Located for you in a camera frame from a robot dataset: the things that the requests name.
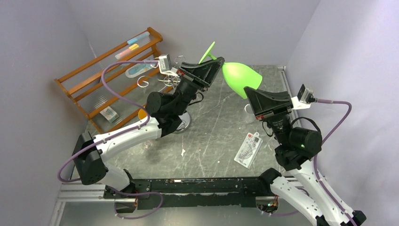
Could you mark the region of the green plastic wine glass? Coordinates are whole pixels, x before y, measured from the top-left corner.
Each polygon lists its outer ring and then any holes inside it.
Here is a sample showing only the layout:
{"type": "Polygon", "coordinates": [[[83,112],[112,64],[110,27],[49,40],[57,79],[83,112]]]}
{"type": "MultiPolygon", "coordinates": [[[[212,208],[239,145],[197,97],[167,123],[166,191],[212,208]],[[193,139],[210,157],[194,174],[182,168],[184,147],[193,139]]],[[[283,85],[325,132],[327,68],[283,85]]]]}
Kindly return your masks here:
{"type": "Polygon", "coordinates": [[[252,100],[259,95],[263,77],[248,65],[222,61],[217,68],[226,84],[241,98],[252,100]]]}

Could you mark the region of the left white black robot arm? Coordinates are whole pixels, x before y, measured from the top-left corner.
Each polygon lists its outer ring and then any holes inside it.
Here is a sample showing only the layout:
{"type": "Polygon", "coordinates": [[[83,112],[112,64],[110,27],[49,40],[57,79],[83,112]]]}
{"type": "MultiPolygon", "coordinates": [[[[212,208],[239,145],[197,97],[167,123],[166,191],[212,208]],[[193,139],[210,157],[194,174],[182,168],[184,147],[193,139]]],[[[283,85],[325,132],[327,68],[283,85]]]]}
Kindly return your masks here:
{"type": "Polygon", "coordinates": [[[130,197],[135,190],[130,173],[108,161],[138,144],[186,130],[192,121],[187,108],[196,103],[197,95],[211,86],[224,62],[223,57],[214,57],[198,64],[182,63],[174,68],[168,55],[147,60],[146,64],[158,67],[162,74],[178,79],[175,91],[150,93],[143,106],[146,116],[133,124],[96,136],[89,132],[81,134],[71,157],[78,180],[85,186],[96,183],[111,186],[121,197],[130,197]]]}

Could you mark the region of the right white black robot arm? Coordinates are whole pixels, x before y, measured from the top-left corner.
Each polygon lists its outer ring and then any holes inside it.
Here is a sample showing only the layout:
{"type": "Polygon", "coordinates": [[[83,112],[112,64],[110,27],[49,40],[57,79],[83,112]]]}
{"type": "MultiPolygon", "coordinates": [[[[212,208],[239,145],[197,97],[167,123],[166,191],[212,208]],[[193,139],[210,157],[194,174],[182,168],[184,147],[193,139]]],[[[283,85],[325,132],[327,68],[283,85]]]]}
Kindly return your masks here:
{"type": "Polygon", "coordinates": [[[346,204],[316,167],[316,157],[324,141],[320,128],[295,126],[295,121],[289,117],[293,110],[307,109],[319,102],[313,92],[305,86],[301,86],[295,97],[286,91],[273,93],[251,87],[245,87],[244,92],[255,118],[266,123],[275,135],[277,163],[303,187],[296,188],[281,173],[270,168],[258,178],[259,191],[286,200],[314,226],[362,225],[366,215],[346,204]]]}

